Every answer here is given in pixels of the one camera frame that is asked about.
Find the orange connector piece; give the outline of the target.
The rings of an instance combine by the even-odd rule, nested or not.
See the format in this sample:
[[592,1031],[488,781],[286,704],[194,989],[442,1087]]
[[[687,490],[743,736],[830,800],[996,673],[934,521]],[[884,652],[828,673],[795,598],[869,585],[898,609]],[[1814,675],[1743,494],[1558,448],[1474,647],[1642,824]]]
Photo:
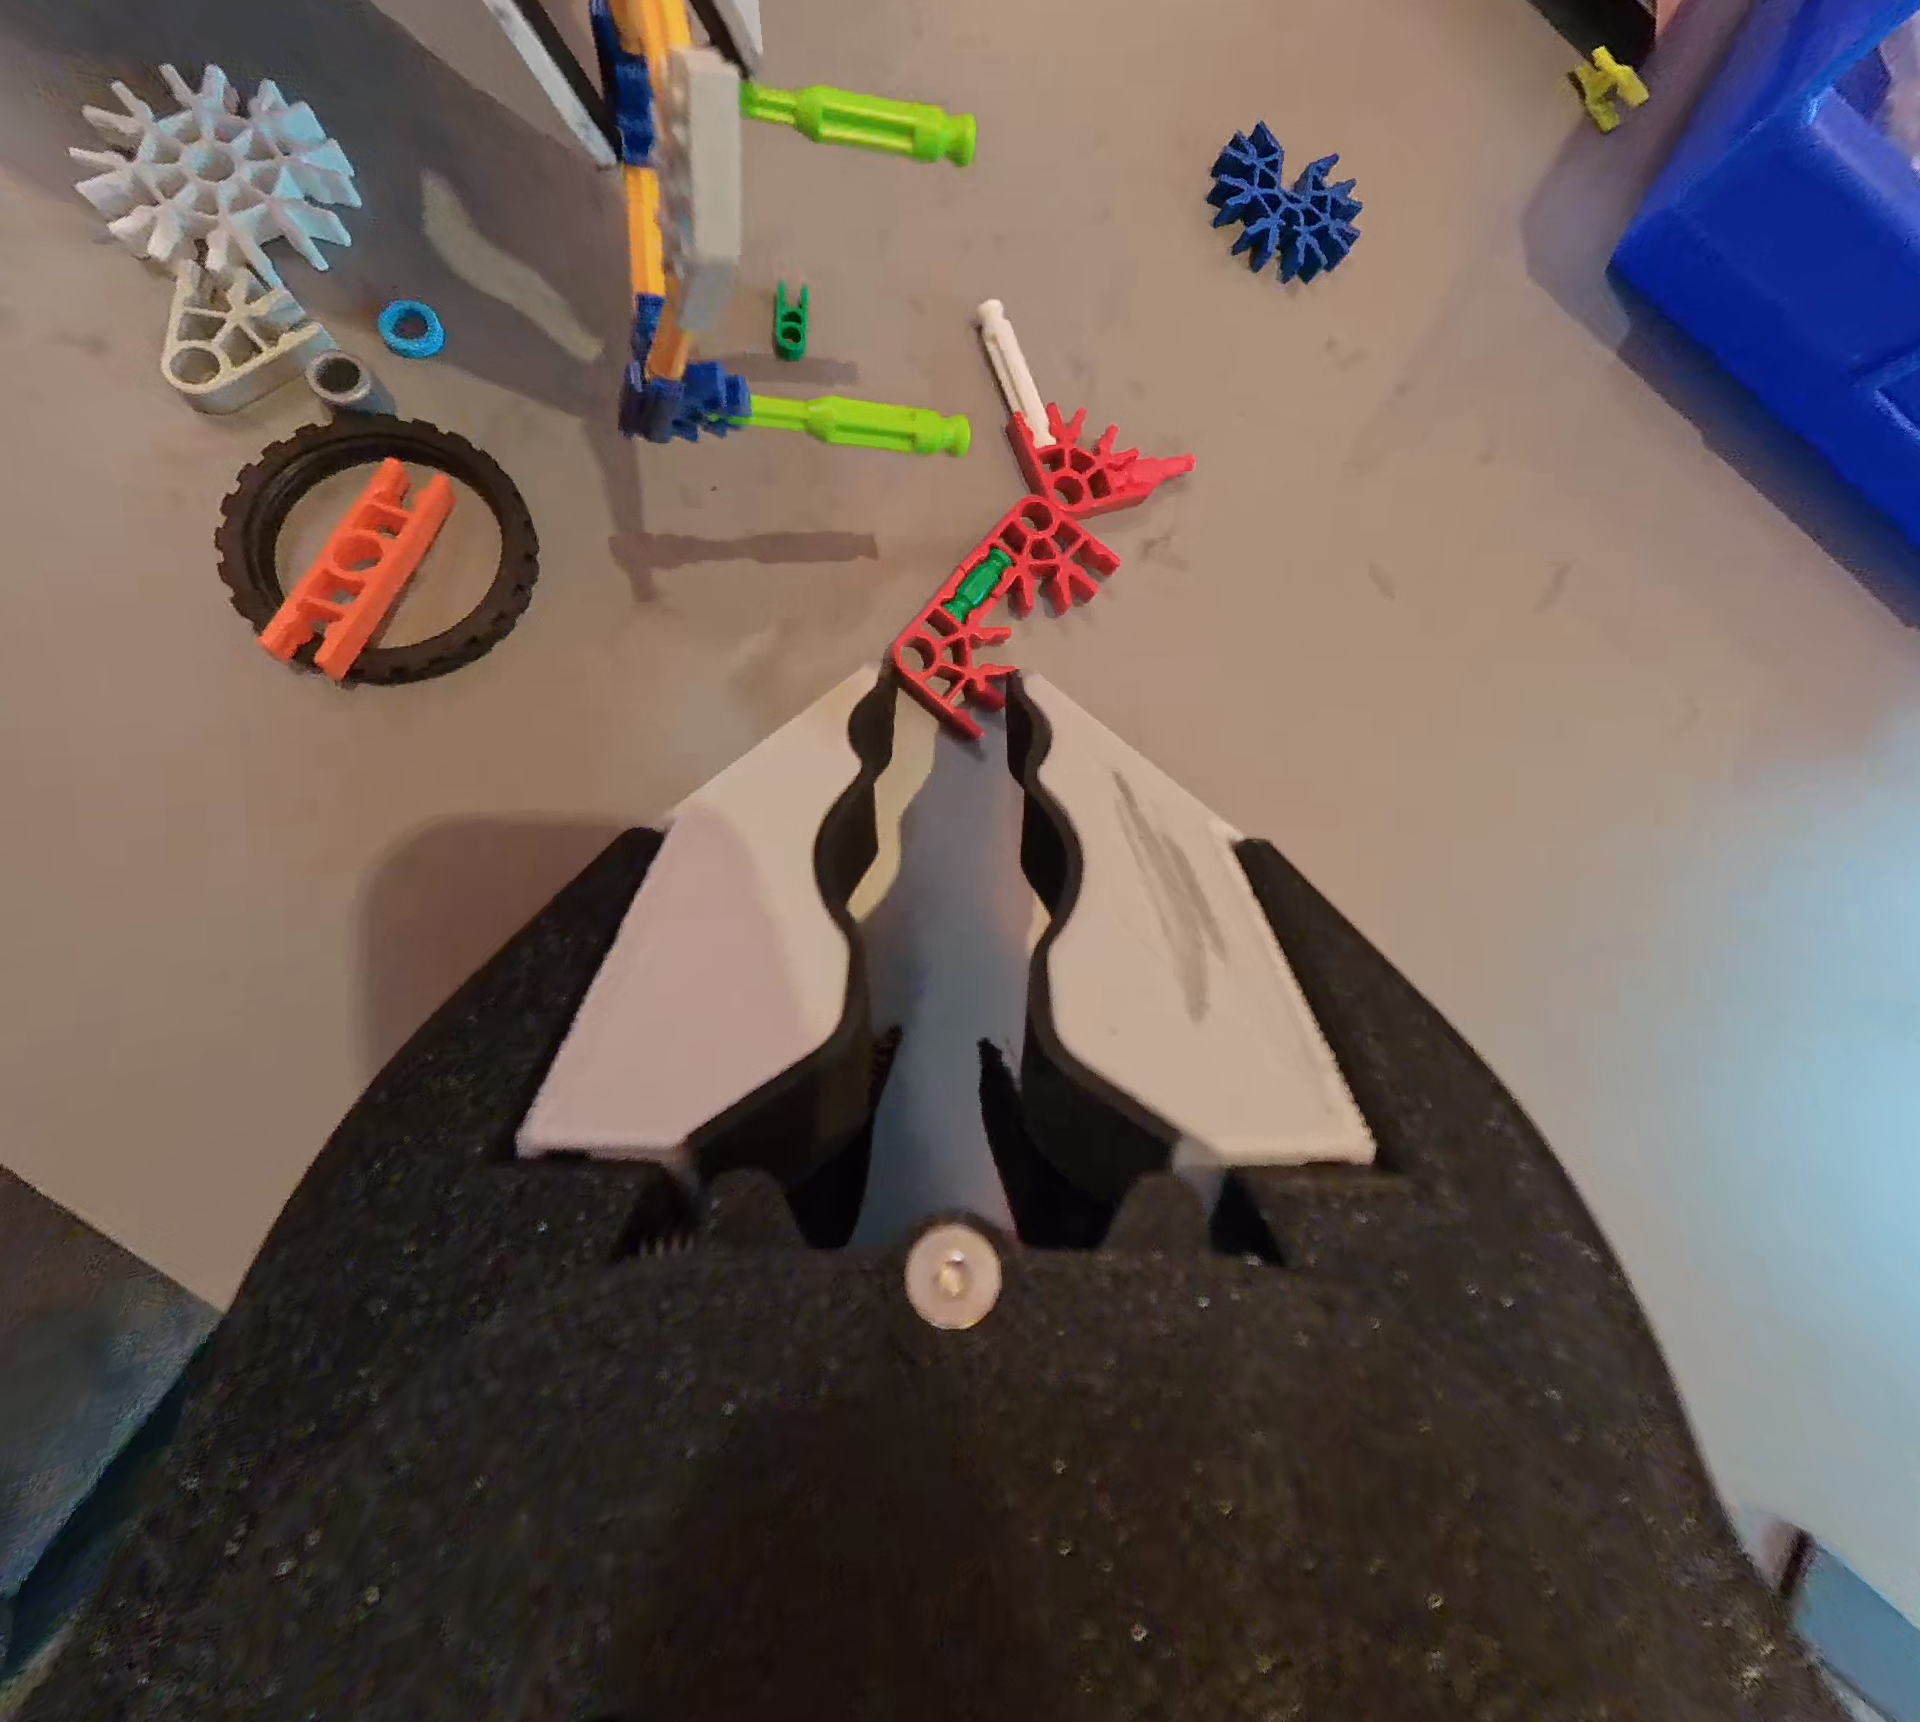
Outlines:
[[307,656],[317,675],[343,685],[414,582],[455,502],[449,477],[436,472],[414,486],[403,463],[382,460],[256,644],[281,665]]

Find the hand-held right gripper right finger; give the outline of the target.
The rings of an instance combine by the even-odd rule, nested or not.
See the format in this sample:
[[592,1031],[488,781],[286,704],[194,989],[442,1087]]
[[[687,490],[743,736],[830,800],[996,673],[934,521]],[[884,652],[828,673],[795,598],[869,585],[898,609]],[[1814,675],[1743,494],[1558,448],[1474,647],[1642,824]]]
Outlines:
[[1018,1055],[980,1056],[1012,1230],[1093,1250],[1172,1180],[1213,1250],[1279,1250],[1252,1180],[1380,1161],[1244,861],[1246,834],[1045,678],[1018,678],[1004,759],[1027,901]]

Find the black toy tyre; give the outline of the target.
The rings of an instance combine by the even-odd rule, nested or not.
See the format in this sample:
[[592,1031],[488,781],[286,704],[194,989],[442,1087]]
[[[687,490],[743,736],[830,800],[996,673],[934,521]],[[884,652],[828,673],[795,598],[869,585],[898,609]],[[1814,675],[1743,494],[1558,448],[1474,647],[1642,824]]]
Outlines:
[[400,460],[412,486],[442,472],[454,504],[468,494],[488,511],[496,563],[480,601],[451,627],[389,647],[374,633],[343,685],[396,688],[460,673],[501,642],[531,603],[540,575],[540,540],[513,478],[483,448],[433,424],[391,414],[341,414],[306,424],[271,442],[249,463],[221,502],[214,532],[217,573],[228,597],[256,634],[274,618],[293,582],[281,582],[278,545],[299,504],[350,470]]

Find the colourful rod connector toy model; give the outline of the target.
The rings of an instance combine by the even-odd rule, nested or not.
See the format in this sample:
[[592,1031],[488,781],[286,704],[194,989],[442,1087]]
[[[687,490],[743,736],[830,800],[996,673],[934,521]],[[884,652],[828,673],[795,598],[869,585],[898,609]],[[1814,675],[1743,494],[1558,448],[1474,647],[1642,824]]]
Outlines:
[[968,112],[813,84],[743,78],[708,40],[691,0],[589,0],[593,47],[625,201],[630,351],[618,430],[695,442],[741,428],[910,459],[963,459],[966,419],[826,394],[754,396],[695,355],[737,286],[746,240],[743,125],[780,126],[833,149],[963,171],[977,146]]

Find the white snowflake connector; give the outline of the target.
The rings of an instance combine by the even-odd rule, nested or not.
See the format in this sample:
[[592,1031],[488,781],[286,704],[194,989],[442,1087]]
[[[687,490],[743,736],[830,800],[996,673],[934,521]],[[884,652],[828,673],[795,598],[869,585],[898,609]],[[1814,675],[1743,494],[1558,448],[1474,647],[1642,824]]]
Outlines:
[[279,284],[276,242],[328,271],[328,253],[351,246],[341,213],[363,201],[346,151],[313,109],[271,80],[241,99],[217,65],[196,83],[168,62],[158,77],[168,109],[114,83],[114,106],[82,110],[100,143],[68,151],[83,168],[76,194],[109,239],[150,267],[197,263],[249,273],[264,286]]

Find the red connector with white rod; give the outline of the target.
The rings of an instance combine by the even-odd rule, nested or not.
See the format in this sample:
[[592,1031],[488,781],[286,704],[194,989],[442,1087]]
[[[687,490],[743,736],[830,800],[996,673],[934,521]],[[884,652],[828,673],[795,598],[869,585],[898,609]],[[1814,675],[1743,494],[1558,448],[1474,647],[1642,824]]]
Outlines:
[[1090,439],[1087,414],[1043,403],[1002,301],[981,301],[974,327],[1007,412],[1007,441],[1023,486],[1058,511],[1096,516],[1144,506],[1194,472],[1192,455],[1150,459],[1121,446],[1116,428]]

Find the pale grey connector piece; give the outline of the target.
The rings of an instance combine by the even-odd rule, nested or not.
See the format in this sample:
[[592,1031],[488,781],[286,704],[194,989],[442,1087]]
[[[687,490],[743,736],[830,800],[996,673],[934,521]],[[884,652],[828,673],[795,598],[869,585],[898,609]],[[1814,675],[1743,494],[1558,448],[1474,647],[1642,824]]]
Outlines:
[[245,267],[171,264],[159,378],[202,414],[238,414],[333,349],[331,337],[283,286]]

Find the yellow connector piece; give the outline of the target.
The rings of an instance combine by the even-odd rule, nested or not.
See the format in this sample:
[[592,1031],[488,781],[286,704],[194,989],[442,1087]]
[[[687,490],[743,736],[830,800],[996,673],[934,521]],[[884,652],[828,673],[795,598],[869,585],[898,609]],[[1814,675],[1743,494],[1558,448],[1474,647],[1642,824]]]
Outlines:
[[1628,115],[1649,103],[1649,91],[1640,73],[1614,57],[1606,47],[1573,62],[1566,73],[1582,115],[1599,135],[1612,135]]

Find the blue plastic bin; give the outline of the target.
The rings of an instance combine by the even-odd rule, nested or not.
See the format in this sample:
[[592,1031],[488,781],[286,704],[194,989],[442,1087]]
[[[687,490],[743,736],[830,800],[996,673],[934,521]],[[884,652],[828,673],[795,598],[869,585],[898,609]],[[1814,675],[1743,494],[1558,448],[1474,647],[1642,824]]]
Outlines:
[[1755,0],[1612,257],[1918,540],[1918,0]]

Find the person's leg in jeans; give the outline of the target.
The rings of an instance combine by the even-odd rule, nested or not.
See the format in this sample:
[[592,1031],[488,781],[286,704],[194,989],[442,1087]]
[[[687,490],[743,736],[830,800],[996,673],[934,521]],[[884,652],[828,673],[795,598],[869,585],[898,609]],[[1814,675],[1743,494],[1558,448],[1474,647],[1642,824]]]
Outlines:
[[190,1369],[221,1311],[2,1172],[3,1620]]

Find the blue snowflake connector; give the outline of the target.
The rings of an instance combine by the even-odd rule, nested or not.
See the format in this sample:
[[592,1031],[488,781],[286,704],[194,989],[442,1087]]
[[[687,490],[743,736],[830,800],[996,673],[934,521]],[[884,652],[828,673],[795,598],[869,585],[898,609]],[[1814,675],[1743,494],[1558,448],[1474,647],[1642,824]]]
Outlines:
[[1218,151],[1206,194],[1211,228],[1236,228],[1229,254],[1279,284],[1310,284],[1335,271],[1359,240],[1356,182],[1335,181],[1325,155],[1285,172],[1279,136],[1257,121]]

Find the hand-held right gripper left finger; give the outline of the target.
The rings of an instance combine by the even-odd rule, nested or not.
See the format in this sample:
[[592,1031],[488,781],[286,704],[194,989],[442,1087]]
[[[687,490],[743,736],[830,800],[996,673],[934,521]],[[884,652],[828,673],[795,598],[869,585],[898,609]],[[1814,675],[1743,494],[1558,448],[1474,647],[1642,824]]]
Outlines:
[[844,1248],[898,1048],[861,924],[899,876],[880,812],[899,695],[863,665],[687,795],[513,1134],[522,1162],[760,1172]]

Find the red connectors with green clip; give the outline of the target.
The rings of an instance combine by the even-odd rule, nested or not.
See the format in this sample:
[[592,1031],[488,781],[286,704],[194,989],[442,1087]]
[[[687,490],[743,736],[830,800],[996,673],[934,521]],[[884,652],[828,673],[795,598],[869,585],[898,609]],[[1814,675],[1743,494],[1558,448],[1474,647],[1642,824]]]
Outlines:
[[1006,704],[1018,675],[1004,656],[1016,627],[1045,610],[1087,607],[1121,558],[1070,511],[1043,497],[1009,508],[889,644],[899,688],[959,743],[980,715]]

